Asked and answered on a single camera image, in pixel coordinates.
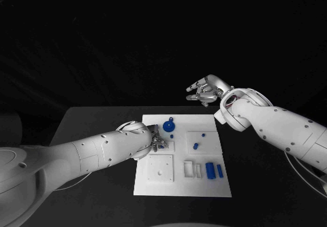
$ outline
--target white platform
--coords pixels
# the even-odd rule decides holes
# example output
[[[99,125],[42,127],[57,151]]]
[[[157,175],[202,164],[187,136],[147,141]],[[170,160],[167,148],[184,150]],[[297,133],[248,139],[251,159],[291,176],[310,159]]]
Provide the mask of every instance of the white platform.
[[[163,123],[173,117],[176,129],[173,132],[166,132],[163,130]],[[216,132],[216,124],[213,115],[142,115],[142,123],[145,125],[157,124],[160,135],[164,141],[174,142],[174,152],[158,151],[151,152],[150,155],[171,155],[173,156],[173,182],[153,182],[148,181],[148,159],[147,155],[137,164],[137,175],[135,175],[135,185],[134,185],[134,195],[157,195],[157,196],[196,196],[196,197],[232,197],[226,168],[223,163],[223,155],[220,148],[219,135],[212,141],[216,147],[219,142],[217,150],[210,154],[190,154],[189,153],[189,138],[187,132],[197,132],[199,135],[204,132]],[[184,177],[184,161],[193,162],[193,175],[191,179]],[[213,162],[216,179],[209,180],[206,176],[206,163]],[[196,164],[200,164],[202,178],[196,179]],[[216,165],[220,164],[223,170],[223,178],[219,178]]]

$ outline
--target gray table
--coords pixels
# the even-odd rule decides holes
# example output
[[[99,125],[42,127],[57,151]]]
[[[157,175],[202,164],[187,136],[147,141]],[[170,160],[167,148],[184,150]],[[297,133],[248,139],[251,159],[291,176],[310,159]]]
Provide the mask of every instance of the gray table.
[[[142,114],[213,114],[217,108],[73,107],[50,145],[112,131],[122,123],[141,121]],[[327,201],[297,176],[284,153],[259,139],[252,127],[238,132],[216,121],[216,128],[232,198],[134,196],[137,162],[130,159],[53,192],[21,226],[148,227],[174,222],[325,226]]]

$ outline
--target robotic hand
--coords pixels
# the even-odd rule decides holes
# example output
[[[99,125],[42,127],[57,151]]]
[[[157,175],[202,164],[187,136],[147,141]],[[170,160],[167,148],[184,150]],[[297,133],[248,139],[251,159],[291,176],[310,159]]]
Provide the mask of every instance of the robotic hand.
[[[215,75],[200,79],[186,91],[197,88],[187,100],[207,107],[217,97],[217,121],[243,131],[251,125],[268,143],[327,173],[327,128],[312,120],[272,105],[265,96],[248,88],[233,88]]]
[[[158,126],[128,122],[115,131],[36,149],[0,148],[0,227],[17,227],[49,194],[72,179],[140,160],[167,147]]]

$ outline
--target hole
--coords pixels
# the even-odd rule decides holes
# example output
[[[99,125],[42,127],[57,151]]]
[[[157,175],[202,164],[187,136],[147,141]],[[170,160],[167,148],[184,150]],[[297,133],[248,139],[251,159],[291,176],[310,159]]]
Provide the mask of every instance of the hole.
[[[21,162],[21,163],[19,163],[19,167],[21,167],[21,168],[26,168],[26,164]]]

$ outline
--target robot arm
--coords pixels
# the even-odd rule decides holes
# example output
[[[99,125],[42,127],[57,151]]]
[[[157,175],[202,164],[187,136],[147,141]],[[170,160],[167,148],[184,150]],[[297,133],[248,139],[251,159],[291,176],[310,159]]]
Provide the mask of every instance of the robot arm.
[[[157,125],[131,122],[117,131],[36,149],[0,148],[0,227],[17,227],[49,194],[76,177],[140,160],[167,147]]]
[[[327,128],[287,109],[272,106],[255,90],[229,87],[213,75],[199,80],[187,91],[204,82],[219,91],[217,97],[222,99],[220,110],[215,113],[217,121],[227,123],[238,131],[252,125],[261,139],[327,173]],[[202,91],[194,98],[187,96],[187,100],[203,101],[206,93]]]

